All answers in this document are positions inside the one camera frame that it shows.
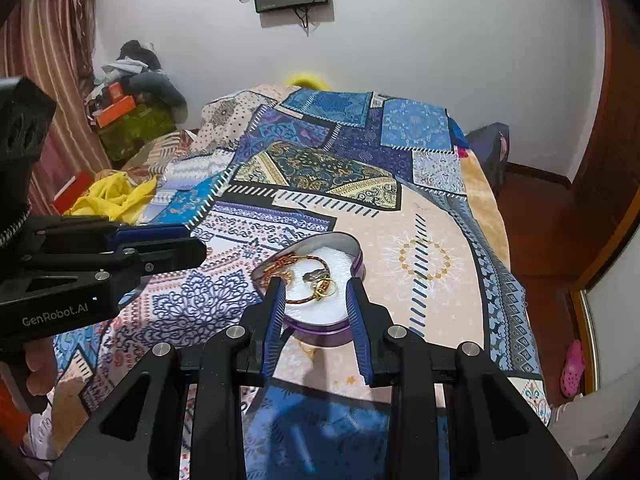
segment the yellow object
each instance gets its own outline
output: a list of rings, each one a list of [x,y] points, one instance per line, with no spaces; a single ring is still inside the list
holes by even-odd
[[[286,84],[288,86],[302,86],[302,88],[310,88],[311,90],[331,90],[331,87],[322,79],[309,73],[296,74],[289,78]]]
[[[109,220],[133,224],[156,190],[156,178],[131,187],[127,173],[120,171],[94,182],[65,215],[103,215]]]

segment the green box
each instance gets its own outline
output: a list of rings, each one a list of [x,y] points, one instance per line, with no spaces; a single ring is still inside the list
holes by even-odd
[[[124,163],[146,142],[174,131],[175,123],[170,108],[150,103],[139,104],[128,114],[99,130],[98,135],[111,161]]]

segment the white foam padding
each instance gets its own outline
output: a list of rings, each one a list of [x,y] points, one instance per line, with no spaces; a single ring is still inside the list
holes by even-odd
[[[317,248],[309,254],[326,261],[331,271],[331,279],[334,280],[334,283],[330,285],[329,292],[334,290],[334,286],[337,287],[337,290],[322,300],[311,300],[303,304],[287,303],[285,314],[304,323],[316,325],[337,323],[347,317],[344,292],[347,282],[351,278],[353,257],[329,247]],[[287,287],[287,299],[302,300],[311,296],[313,293],[312,283],[302,281],[302,275],[312,270],[322,269],[322,264],[313,260],[300,260],[286,269],[294,274],[291,284]]]

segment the bed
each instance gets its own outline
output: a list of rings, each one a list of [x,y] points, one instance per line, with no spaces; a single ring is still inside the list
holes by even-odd
[[[444,108],[378,92],[258,86],[207,104],[202,127],[162,137],[125,167],[159,175],[139,222],[186,224],[207,245],[198,269],[152,277],[112,321],[61,334],[52,409],[28,447],[53,458],[154,344],[205,342],[260,296],[252,270],[297,240],[347,232],[364,285],[395,323],[436,344],[480,344],[548,424],[524,290],[465,137]],[[187,405],[181,478],[188,478]],[[439,407],[442,389],[436,386]],[[247,477],[382,474],[390,390],[365,386],[353,345],[290,338],[274,378],[242,390]],[[439,416],[446,456],[446,418]],[[448,478],[446,460],[441,476]]]

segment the pink shoe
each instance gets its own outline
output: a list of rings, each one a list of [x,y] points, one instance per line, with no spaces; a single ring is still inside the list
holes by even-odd
[[[560,391],[565,397],[575,397],[580,392],[580,378],[584,373],[582,344],[577,339],[569,345],[560,377]]]

